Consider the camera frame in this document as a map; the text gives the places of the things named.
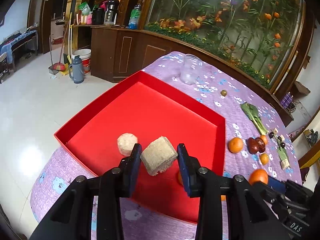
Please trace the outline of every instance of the sponge block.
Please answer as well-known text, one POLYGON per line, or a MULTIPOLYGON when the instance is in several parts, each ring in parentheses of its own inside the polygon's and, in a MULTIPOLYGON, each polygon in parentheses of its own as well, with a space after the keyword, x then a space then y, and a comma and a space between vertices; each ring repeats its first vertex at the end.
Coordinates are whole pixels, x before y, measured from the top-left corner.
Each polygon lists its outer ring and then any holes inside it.
POLYGON ((147 172, 151 176, 157 175, 158 172, 166 171, 177 157, 177 152, 164 136, 150 143, 140 156, 147 172))

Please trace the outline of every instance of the white floor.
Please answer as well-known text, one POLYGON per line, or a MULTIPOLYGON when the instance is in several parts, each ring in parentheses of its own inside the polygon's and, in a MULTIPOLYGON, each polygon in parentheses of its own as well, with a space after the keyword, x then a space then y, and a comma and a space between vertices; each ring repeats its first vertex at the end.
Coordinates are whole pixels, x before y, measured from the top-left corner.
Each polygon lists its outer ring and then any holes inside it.
MULTIPOLYGON (((53 62, 60 47, 54 46, 53 62)), ((53 137, 65 122, 114 84, 87 75, 74 84, 48 72, 50 53, 17 64, 0 85, 0 203, 13 228, 30 237, 37 226, 30 191, 59 146, 53 137)))

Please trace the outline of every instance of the purple tablecloth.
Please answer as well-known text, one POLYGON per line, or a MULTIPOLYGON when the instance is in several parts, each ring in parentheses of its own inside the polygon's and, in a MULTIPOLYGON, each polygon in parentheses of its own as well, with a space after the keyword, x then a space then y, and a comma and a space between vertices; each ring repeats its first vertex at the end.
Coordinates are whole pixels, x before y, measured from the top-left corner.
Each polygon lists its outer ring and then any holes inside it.
MULTIPOLYGON (((279 130, 279 135, 283 134, 285 137, 285 148, 289 155, 290 168, 284 171, 281 169, 279 156, 276 152, 277 142, 271 139, 266 145, 265 152, 269 155, 269 163, 265 166, 261 164, 258 155, 249 154, 246 146, 240 153, 232 154, 226 144, 223 175, 233 177, 236 174, 242 174, 248 179, 255 169, 265 169, 270 176, 278 180, 290 179, 301 184, 298 161, 278 113, 245 85, 207 63, 203 64, 201 74, 194 85, 182 83, 179 79, 179 69, 183 63, 183 56, 182 53, 172 52, 159 58, 142 71, 167 82, 224 116, 226 119, 226 143, 235 136, 241 138, 244 144, 247 138, 259 136, 254 124, 240 108, 240 104, 244 102, 257 106, 263 124, 268 129, 276 127, 279 130), (225 97, 220 94, 223 89, 228 92, 225 97)), ((30 204, 37 221, 44 217, 57 198, 78 175, 85 175, 87 178, 93 176, 65 150, 57 149, 32 188, 30 204)), ((93 207, 92 239, 96 239, 97 201, 95 199, 93 207)), ((228 239, 225 202, 222 202, 222 208, 223 239, 228 239)), ((195 238, 196 225, 152 212, 128 199, 121 199, 121 215, 126 239, 188 240, 195 238)))

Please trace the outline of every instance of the gray thermos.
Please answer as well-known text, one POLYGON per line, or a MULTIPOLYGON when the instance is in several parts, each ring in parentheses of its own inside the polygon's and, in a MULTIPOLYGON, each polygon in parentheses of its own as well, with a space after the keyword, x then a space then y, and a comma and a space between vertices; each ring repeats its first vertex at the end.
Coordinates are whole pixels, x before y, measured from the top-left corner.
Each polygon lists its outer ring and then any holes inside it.
POLYGON ((75 56, 72 64, 69 65, 69 76, 75 84, 80 84, 84 81, 84 71, 80 56, 75 56))

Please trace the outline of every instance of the small green fruit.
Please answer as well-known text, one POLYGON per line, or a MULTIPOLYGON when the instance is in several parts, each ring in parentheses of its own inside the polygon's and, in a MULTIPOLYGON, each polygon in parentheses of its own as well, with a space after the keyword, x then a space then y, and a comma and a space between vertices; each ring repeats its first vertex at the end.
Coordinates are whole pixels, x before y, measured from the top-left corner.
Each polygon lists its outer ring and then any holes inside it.
POLYGON ((227 95, 227 91, 226 91, 226 90, 222 90, 220 93, 221 93, 221 95, 224 96, 224 97, 227 95))

